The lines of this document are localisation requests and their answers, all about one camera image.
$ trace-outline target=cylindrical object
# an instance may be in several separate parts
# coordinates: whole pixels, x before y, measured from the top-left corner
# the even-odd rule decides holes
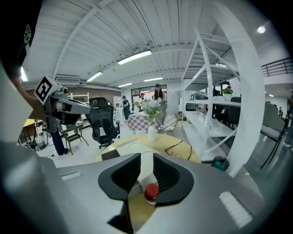
[[[157,130],[154,125],[151,125],[147,131],[148,140],[149,141],[156,141],[157,139]]]
[[[138,114],[139,113],[139,107],[138,106],[134,106],[134,113]]]
[[[145,199],[146,202],[152,206],[156,204],[156,196],[159,194],[159,187],[152,183],[146,186]]]

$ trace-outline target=blue jeans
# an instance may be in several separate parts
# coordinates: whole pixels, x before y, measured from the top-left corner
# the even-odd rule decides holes
[[[285,144],[291,144],[292,135],[293,135],[293,108],[291,110],[291,124],[287,133],[287,137],[285,139]]]

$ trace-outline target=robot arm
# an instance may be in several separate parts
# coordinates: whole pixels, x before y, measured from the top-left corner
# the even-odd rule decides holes
[[[70,99],[67,92],[67,88],[48,75],[39,82],[34,95],[43,105],[47,122],[47,128],[43,131],[56,132],[61,124],[75,124],[81,114],[91,112],[89,105]],[[56,110],[52,112],[53,102],[56,102]]]

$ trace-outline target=railing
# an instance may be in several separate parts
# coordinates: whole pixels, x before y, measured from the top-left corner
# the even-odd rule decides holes
[[[293,73],[292,58],[284,58],[261,66],[264,77]]]

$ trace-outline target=red cap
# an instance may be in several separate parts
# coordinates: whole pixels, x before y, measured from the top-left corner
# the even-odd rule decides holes
[[[146,186],[146,194],[150,197],[155,197],[159,194],[159,187],[156,184],[148,184]]]

